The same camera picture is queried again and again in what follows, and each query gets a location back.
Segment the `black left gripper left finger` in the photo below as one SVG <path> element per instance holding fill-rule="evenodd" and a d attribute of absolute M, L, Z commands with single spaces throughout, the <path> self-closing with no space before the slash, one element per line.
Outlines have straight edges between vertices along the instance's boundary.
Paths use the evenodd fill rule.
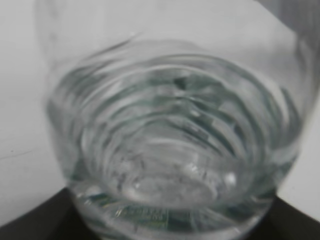
<path fill-rule="evenodd" d="M 46 202 L 0 227 L 2 240 L 94 240 L 62 189 Z"/>

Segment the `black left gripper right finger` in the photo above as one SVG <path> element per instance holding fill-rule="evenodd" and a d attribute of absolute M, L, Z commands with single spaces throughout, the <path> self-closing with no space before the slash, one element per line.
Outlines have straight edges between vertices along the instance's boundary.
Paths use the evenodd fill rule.
<path fill-rule="evenodd" d="M 274 197 L 262 220 L 244 240 L 318 240 L 320 222 L 279 197 Z"/>

